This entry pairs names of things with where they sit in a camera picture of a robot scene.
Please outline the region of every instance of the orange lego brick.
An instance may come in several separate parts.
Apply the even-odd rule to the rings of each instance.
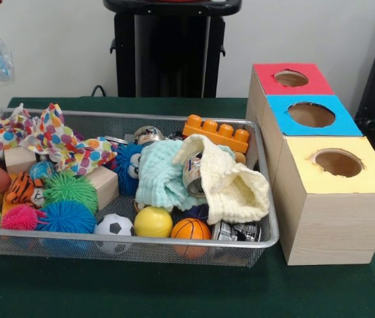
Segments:
[[[228,124],[220,125],[215,121],[204,121],[197,115],[190,115],[187,118],[185,127],[183,129],[184,136],[191,134],[203,134],[215,144],[222,144],[228,146],[233,151],[239,151],[243,154],[248,150],[249,132],[244,129],[238,129],[233,136],[233,127]]]

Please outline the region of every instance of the red box top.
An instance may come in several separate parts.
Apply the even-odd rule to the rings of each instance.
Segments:
[[[315,64],[255,64],[266,95],[334,95]]]

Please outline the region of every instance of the light blue washcloth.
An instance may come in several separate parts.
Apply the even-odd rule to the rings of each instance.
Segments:
[[[188,193],[183,185],[183,166],[174,165],[173,157],[182,147],[181,140],[157,141],[143,148],[139,162],[139,187],[136,202],[171,211],[177,207],[181,211],[207,202]],[[233,158],[233,152],[221,146]]]

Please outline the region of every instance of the wire mesh basket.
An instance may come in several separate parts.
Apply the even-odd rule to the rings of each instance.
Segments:
[[[36,109],[29,109],[29,112],[32,115],[41,113]],[[0,117],[9,117],[11,113],[12,109],[0,110]],[[186,117],[78,111],[64,111],[64,118],[66,126],[89,138],[105,135],[127,138],[137,128],[145,125],[155,126],[164,135],[169,135],[181,131],[187,119]],[[249,168],[259,167],[260,172],[268,179],[262,137],[257,126],[253,122],[244,120],[214,120],[219,124],[227,123],[235,129],[242,128],[250,133],[246,165]],[[133,222],[136,216],[133,201],[133,197],[120,195],[106,208],[97,212],[95,217],[100,219],[107,214],[117,213],[128,217]],[[173,213],[172,217],[174,223],[182,218],[178,213]],[[251,267],[259,259],[264,249],[274,245],[279,239],[271,193],[270,213],[259,221],[258,225],[262,229],[260,242],[179,240],[0,229],[0,254]],[[189,260],[177,253],[178,248],[201,249],[200,254],[203,252],[205,254],[194,260]]]

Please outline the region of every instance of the yellow ball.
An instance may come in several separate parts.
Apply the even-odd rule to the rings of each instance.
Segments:
[[[165,209],[145,207],[137,213],[133,227],[138,237],[169,237],[173,220]]]

